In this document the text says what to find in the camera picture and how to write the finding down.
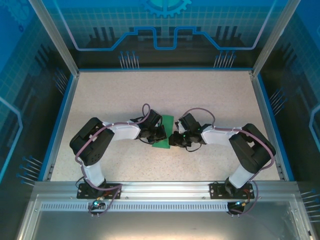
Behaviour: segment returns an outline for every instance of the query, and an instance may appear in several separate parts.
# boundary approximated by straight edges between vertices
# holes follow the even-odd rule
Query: green object
[[[170,149],[169,137],[172,134],[172,129],[174,128],[174,116],[162,115],[162,124],[164,125],[166,139],[152,144],[152,147]]]

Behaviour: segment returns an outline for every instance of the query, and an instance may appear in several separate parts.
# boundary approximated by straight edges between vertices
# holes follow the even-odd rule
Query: speckled tabletop
[[[128,121],[142,116],[144,103],[175,121],[190,108],[206,108],[215,114],[218,127],[252,123],[266,136],[247,71],[81,72],[51,181],[82,176],[69,142],[90,118]],[[212,122],[204,111],[192,115],[201,125]],[[112,142],[101,159],[107,181],[224,181],[238,165],[233,149],[225,146],[204,145],[191,153],[138,140]],[[279,180],[276,166],[255,179]]]

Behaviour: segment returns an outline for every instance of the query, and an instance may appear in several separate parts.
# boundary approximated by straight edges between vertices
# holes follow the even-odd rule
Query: gear logo
[[[0,7],[7,7],[11,16],[21,26],[28,19],[29,7],[28,0],[0,0]]]
[[[144,10],[150,14],[155,14],[158,18],[180,14],[181,10],[186,10],[187,5],[191,4],[191,0],[141,0]]]

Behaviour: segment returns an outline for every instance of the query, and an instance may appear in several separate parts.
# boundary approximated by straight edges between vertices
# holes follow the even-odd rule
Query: grid pattern
[[[282,7],[275,7],[270,19],[265,26],[259,45],[263,46],[268,35],[276,23]],[[160,27],[161,36],[159,38],[171,38],[170,27],[177,26],[197,26],[202,31],[207,32],[211,37],[215,37],[218,26],[221,26],[219,39],[222,40],[223,32],[226,27],[232,29],[237,26],[235,35],[240,34],[240,39],[246,47],[251,47],[266,19],[270,7],[266,6],[188,6],[181,14],[174,17],[156,17],[150,14],[143,7],[110,7],[110,8],[63,8],[61,12],[71,30],[71,33],[80,48],[85,48],[90,42],[90,35],[94,36],[93,28],[97,28],[102,36],[101,27],[113,28],[114,36],[120,38],[124,33],[129,32],[132,27]],[[56,9],[50,9],[62,37],[71,45],[70,37],[64,28],[63,22]],[[112,33],[106,32],[108,39],[112,38]],[[231,37],[232,31],[229,30],[226,39]]]
[[[40,45],[44,44],[54,49],[45,28],[35,16],[25,29],[10,58],[0,72],[0,96],[9,104],[13,104],[27,75],[38,76],[41,66],[35,61]],[[10,110],[0,104],[0,129],[3,127]]]
[[[291,65],[292,72],[297,75],[305,74],[313,93],[320,102],[320,50],[296,13],[280,38],[277,48],[286,46],[288,43],[297,56]]]

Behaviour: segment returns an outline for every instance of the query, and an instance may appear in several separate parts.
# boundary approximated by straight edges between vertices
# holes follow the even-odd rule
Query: enclosure
[[[316,0],[0,0],[2,238],[318,239],[319,9]],[[214,126],[251,123],[267,137],[275,163],[251,183],[250,213],[230,214],[239,199],[210,188],[239,166],[232,148],[126,139],[100,161],[107,183],[122,184],[119,199],[88,214],[71,139],[93,117],[144,116],[144,103],[174,122],[205,108]]]

